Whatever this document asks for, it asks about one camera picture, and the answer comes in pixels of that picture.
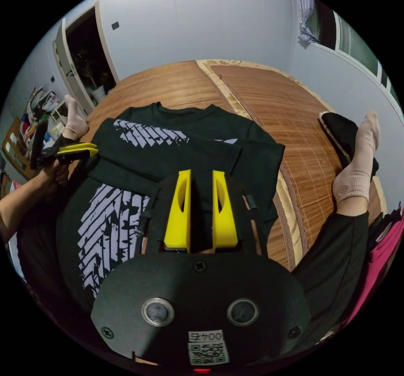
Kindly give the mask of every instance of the qr code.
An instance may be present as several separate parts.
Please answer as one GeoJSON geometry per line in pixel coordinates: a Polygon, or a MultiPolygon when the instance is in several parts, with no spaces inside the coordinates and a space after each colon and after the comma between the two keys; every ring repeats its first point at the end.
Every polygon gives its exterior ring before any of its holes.
{"type": "Polygon", "coordinates": [[[219,365],[229,361],[224,341],[190,343],[188,348],[192,365],[219,365]]]}

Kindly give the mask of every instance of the wooden floor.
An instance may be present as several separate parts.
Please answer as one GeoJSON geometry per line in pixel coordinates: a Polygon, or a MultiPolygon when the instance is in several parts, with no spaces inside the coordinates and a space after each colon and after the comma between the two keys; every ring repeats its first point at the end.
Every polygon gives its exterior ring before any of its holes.
{"type": "MultiPolygon", "coordinates": [[[[282,172],[293,188],[290,194],[294,194],[296,201],[295,214],[298,218],[301,216],[300,243],[310,248],[334,209],[331,184],[341,169],[337,154],[317,119],[319,113],[327,109],[299,83],[278,71],[215,65],[212,61],[210,65],[210,75],[197,62],[187,61],[160,66],[122,80],[88,117],[90,131],[82,141],[90,141],[105,118],[115,118],[128,107],[157,101],[172,109],[191,106],[203,109],[215,104],[230,112],[245,113],[286,146],[282,172]],[[241,105],[244,112],[236,111],[232,100],[241,105]]],[[[373,184],[369,211],[372,221],[381,212],[373,184]]],[[[287,225],[279,216],[269,238],[268,253],[292,270],[297,262],[291,264],[288,251],[294,247],[288,247],[285,241],[287,225]]]]}

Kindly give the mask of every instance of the printed label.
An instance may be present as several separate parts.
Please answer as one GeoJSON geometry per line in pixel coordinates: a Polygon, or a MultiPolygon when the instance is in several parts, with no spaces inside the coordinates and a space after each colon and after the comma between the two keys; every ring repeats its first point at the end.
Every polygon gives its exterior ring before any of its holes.
{"type": "Polygon", "coordinates": [[[191,365],[220,365],[229,362],[222,330],[190,331],[188,352],[191,365]]]}

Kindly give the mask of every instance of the red indicator light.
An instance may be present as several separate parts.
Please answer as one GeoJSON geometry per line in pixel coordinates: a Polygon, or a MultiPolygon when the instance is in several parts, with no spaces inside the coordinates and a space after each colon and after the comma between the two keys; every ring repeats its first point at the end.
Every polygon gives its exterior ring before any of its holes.
{"type": "Polygon", "coordinates": [[[194,372],[198,373],[199,375],[206,375],[210,371],[211,369],[194,369],[194,372]]]}

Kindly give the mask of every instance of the foot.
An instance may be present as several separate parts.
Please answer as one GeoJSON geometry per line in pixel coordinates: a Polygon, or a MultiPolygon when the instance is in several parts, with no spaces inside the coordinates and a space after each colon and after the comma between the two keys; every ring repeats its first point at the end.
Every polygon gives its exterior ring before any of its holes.
{"type": "Polygon", "coordinates": [[[80,139],[88,132],[88,125],[77,112],[77,101],[70,94],[64,97],[64,101],[68,110],[66,129],[74,132],[80,139]]]}
{"type": "Polygon", "coordinates": [[[377,115],[369,111],[358,128],[352,162],[338,174],[332,184],[337,204],[352,196],[362,196],[369,202],[373,158],[379,146],[380,127],[377,115]]]}

